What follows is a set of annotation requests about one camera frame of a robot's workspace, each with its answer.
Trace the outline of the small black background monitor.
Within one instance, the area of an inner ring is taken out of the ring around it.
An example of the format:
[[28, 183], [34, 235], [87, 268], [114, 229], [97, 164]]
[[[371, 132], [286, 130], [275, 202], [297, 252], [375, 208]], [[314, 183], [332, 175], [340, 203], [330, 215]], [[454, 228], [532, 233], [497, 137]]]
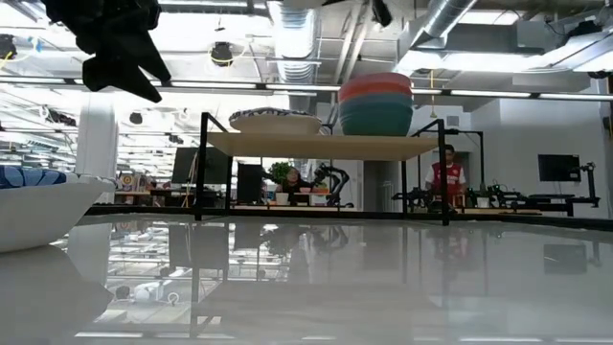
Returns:
[[262, 199], [261, 165], [238, 164], [237, 203], [259, 204]]

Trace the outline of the thin black background frame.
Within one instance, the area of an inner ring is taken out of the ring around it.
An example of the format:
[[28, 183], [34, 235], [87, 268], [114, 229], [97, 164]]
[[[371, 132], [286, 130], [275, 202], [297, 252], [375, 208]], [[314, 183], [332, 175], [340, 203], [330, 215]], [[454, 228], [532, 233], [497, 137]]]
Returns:
[[465, 134], [465, 135], [477, 135], [479, 138], [479, 144], [478, 144], [478, 148], [479, 148], [479, 159], [480, 159], [480, 189], [481, 190], [486, 190], [486, 166], [485, 166], [485, 147], [484, 147], [484, 143], [485, 143], [485, 139], [484, 139], [484, 132], [481, 130], [462, 130], [462, 129], [456, 129], [456, 128], [449, 128], [449, 129], [445, 129], [444, 130], [444, 136], [449, 136], [449, 135], [460, 135], [460, 134]]

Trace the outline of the black rail with light strips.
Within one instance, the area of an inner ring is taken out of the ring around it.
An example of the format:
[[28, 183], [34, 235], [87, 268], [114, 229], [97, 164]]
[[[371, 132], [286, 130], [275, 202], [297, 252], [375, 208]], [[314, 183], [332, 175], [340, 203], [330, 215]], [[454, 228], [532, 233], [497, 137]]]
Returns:
[[[0, 83], [23, 85], [60, 85], [82, 87], [82, 79], [31, 77], [31, 76], [0, 76]], [[289, 91], [289, 92], [325, 92], [332, 93], [340, 90], [340, 85], [315, 84], [288, 84], [288, 83], [262, 83], [262, 82], [222, 82], [222, 81], [158, 81], [149, 83], [162, 91], [177, 90], [232, 90], [232, 91]], [[586, 93], [539, 93], [525, 91], [492, 91], [492, 90], [466, 90], [443, 88], [414, 88], [413, 93], [418, 96], [435, 97], [470, 97], [488, 99], [530, 99], [542, 101], [570, 101], [570, 102], [613, 102], [611, 94]]]

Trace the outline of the black wall monitor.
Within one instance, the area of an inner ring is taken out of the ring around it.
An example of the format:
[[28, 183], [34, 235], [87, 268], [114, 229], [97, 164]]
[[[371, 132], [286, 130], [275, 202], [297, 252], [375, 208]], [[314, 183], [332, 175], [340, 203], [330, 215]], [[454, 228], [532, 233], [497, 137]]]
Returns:
[[541, 182], [580, 182], [580, 161], [577, 155], [538, 154]]

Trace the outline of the large black background monitor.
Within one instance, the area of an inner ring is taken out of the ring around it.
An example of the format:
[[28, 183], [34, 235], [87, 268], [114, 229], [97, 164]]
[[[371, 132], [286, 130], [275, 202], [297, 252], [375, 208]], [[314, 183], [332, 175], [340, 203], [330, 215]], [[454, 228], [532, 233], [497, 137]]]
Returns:
[[[195, 183], [199, 157], [199, 148], [177, 148], [171, 182], [174, 184]], [[219, 149], [207, 147], [205, 158], [204, 184], [225, 184], [227, 182], [229, 157]]]

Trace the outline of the seated person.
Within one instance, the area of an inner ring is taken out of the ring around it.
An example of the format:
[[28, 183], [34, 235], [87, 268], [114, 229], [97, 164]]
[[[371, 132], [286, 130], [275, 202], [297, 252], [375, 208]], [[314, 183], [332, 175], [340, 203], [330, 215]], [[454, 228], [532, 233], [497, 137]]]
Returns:
[[290, 206], [298, 206], [299, 204], [309, 204], [307, 195], [300, 195], [304, 190], [309, 193], [313, 188], [311, 182], [303, 180], [299, 171], [296, 168], [290, 168], [285, 178], [277, 186], [276, 194], [288, 194], [288, 203]]

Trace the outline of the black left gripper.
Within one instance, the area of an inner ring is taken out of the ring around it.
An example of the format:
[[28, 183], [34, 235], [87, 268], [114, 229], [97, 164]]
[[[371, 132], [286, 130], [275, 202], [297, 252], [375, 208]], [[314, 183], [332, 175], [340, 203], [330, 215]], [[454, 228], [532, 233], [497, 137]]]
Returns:
[[170, 71], [149, 32], [158, 25], [158, 0], [41, 0], [54, 23], [76, 37], [78, 47], [94, 55], [82, 65], [82, 82], [92, 92], [112, 86], [159, 103], [162, 97], [138, 65], [160, 81]]

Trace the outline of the teal plastic bowl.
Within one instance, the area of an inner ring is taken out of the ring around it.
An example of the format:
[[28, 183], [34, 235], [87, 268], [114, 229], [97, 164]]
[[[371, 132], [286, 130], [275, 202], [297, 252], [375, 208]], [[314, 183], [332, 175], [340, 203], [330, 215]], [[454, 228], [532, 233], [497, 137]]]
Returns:
[[407, 135], [412, 123], [410, 112], [350, 112], [340, 116], [345, 135], [401, 136]]

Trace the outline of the small background plant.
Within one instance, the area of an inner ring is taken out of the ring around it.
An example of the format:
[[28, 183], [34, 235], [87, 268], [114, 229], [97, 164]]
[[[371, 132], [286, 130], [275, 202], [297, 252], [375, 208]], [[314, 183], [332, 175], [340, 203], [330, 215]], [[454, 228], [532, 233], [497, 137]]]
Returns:
[[268, 170], [268, 179], [278, 186], [283, 186], [286, 177], [291, 173], [293, 167], [288, 162], [276, 162]]

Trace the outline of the black aluminium table frame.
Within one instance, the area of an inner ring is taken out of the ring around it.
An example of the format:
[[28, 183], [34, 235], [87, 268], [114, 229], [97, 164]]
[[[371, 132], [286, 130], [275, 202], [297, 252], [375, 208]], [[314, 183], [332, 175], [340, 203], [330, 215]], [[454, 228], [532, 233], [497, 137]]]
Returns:
[[190, 215], [197, 219], [204, 216], [212, 217], [287, 217], [287, 218], [313, 218], [313, 219], [381, 219], [381, 220], [439, 220], [444, 225], [451, 221], [501, 221], [531, 225], [554, 226], [595, 230], [613, 233], [613, 219], [604, 218], [556, 218], [525, 214], [415, 214], [415, 213], [389, 213], [389, 212], [359, 212], [348, 209], [314, 207], [281, 209], [267, 207], [250, 207], [215, 209], [215, 208], [180, 208], [180, 207], [149, 207], [130, 205], [94, 205], [90, 207], [87, 216], [115, 216], [130, 214], [151, 215]]

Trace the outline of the standing person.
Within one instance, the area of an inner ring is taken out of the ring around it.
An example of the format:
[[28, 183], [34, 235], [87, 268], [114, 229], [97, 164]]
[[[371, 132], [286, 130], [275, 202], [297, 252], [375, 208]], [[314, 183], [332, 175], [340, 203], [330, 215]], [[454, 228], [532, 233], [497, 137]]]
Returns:
[[[452, 145], [444, 146], [445, 166], [446, 166], [446, 186], [448, 200], [454, 207], [465, 205], [465, 170], [455, 162], [455, 149]], [[437, 197], [442, 195], [443, 180], [441, 178], [442, 164], [433, 163], [425, 177], [425, 187]]]

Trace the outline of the wooden shelf with black legs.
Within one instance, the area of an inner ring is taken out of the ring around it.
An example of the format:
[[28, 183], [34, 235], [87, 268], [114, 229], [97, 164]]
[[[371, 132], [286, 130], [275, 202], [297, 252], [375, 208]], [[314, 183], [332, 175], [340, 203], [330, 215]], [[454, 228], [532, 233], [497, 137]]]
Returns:
[[[208, 124], [220, 127], [218, 132], [210, 132]], [[451, 221], [447, 191], [443, 191], [442, 212], [438, 215], [411, 215], [407, 207], [407, 161], [413, 157], [437, 148], [440, 162], [444, 162], [445, 128], [442, 120], [436, 120], [426, 128], [437, 127], [439, 137], [421, 138], [418, 133], [410, 137], [393, 136], [324, 136], [324, 135], [291, 135], [272, 134], [266, 136], [258, 133], [234, 133], [220, 126], [210, 113], [200, 114], [198, 153], [201, 162], [196, 174], [196, 206], [193, 214], [197, 220], [204, 215], [213, 215], [214, 210], [205, 210], [204, 177], [206, 168], [203, 160], [206, 156], [206, 145], [212, 144], [228, 156], [234, 157], [271, 157], [271, 158], [313, 158], [328, 160], [359, 160], [359, 161], [398, 161], [401, 169], [402, 210], [399, 213], [359, 212], [349, 211], [289, 211], [289, 210], [255, 210], [231, 208], [231, 202], [226, 201], [224, 208], [217, 213], [221, 216], [241, 217], [291, 217], [291, 218], [327, 218], [327, 219], [385, 219], [385, 220], [438, 220], [443, 226]]]

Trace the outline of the silver ribbed ventilation duct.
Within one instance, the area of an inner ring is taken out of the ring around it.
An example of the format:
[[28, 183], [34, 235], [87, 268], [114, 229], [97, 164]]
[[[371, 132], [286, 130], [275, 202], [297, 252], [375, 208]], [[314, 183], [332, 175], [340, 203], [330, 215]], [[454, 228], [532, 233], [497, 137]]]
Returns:
[[283, 83], [312, 84], [315, 76], [315, 41], [318, 11], [288, 6], [285, 1], [266, 2], [273, 22], [275, 57]]

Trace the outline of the blue plastic bowl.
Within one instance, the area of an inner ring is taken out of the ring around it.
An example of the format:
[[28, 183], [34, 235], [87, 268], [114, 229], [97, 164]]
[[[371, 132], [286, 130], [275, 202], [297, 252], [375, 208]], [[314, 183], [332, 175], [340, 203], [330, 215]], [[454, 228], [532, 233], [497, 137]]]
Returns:
[[340, 112], [350, 113], [366, 108], [375, 110], [387, 109], [390, 106], [401, 106], [412, 108], [414, 98], [411, 95], [401, 93], [374, 93], [358, 96], [345, 100], [340, 104]]

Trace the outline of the silver smooth ventilation duct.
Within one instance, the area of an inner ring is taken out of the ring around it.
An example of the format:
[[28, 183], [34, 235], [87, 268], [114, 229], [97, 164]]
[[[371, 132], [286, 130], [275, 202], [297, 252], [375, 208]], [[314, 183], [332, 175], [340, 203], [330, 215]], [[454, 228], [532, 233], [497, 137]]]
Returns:
[[407, 77], [439, 69], [448, 35], [478, 0], [430, 0], [425, 14], [404, 20], [392, 71]]

